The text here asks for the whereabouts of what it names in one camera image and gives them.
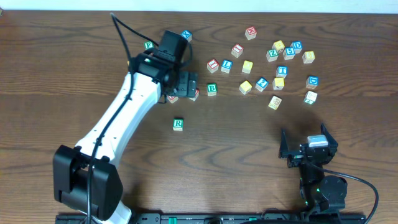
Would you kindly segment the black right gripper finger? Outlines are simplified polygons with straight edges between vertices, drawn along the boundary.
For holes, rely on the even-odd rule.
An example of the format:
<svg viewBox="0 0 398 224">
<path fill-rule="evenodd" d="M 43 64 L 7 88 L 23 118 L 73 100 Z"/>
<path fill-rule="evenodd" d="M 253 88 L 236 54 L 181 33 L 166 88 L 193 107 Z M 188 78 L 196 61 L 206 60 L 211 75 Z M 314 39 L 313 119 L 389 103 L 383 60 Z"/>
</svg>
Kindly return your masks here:
<svg viewBox="0 0 398 224">
<path fill-rule="evenodd" d="M 289 146 L 287 143 L 285 131 L 281 130 L 281 142 L 279 148 L 279 159 L 287 159 L 292 157 L 292 153 L 289 151 Z"/>
<path fill-rule="evenodd" d="M 323 123 L 320 126 L 320 130 L 321 130 L 321 133 L 326 137 L 326 140 L 328 141 L 329 146 L 332 148 L 337 148 L 338 147 L 337 141 L 328 132 L 326 126 Z"/>
</svg>

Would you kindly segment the green B block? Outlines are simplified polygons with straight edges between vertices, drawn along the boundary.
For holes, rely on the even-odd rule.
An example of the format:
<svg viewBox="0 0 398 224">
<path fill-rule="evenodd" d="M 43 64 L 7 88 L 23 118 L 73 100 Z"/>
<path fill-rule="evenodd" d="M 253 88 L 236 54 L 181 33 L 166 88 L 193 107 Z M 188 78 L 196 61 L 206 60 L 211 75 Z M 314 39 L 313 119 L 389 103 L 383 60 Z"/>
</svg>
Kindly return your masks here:
<svg viewBox="0 0 398 224">
<path fill-rule="evenodd" d="M 218 92 L 217 84 L 209 83 L 206 85 L 207 95 L 208 96 L 216 96 Z"/>
</svg>

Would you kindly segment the green R block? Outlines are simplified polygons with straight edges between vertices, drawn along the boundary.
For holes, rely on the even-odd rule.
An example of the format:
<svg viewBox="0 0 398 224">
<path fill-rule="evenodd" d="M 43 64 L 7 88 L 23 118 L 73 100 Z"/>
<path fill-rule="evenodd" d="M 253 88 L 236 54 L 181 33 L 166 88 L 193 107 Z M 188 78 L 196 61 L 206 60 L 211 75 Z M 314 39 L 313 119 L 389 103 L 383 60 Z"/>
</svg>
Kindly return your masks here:
<svg viewBox="0 0 398 224">
<path fill-rule="evenodd" d="M 174 119 L 172 128 L 174 131 L 183 131 L 184 121 L 183 119 Z"/>
</svg>

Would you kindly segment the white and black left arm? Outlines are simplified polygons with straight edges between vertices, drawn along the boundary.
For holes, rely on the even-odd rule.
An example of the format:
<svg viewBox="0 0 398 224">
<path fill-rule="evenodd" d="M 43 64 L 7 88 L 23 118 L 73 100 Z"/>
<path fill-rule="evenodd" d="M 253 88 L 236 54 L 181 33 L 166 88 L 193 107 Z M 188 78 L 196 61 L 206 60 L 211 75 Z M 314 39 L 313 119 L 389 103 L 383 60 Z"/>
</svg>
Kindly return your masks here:
<svg viewBox="0 0 398 224">
<path fill-rule="evenodd" d="M 75 147 L 61 145 L 53 157 L 55 200 L 80 215 L 58 215 L 56 223 L 130 223 L 134 212 L 121 201 L 118 166 L 133 133 L 160 97 L 192 98 L 197 74 L 190 61 L 165 52 L 144 53 L 129 71 L 114 101 Z"/>
</svg>

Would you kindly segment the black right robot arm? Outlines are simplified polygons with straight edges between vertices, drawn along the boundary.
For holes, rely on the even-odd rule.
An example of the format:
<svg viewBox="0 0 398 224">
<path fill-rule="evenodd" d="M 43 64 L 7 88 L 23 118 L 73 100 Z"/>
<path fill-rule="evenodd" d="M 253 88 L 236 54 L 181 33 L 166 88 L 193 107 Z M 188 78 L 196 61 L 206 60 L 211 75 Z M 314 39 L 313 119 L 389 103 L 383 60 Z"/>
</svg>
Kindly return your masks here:
<svg viewBox="0 0 398 224">
<path fill-rule="evenodd" d="M 316 213 L 334 213 L 345 208 L 347 182 L 335 175 L 325 175 L 323 166 L 329 164 L 337 152 L 338 143 L 320 126 L 320 135 L 307 138 L 307 143 L 290 150 L 281 131 L 279 158 L 287 160 L 289 168 L 297 167 L 300 172 L 300 193 L 308 209 Z"/>
</svg>

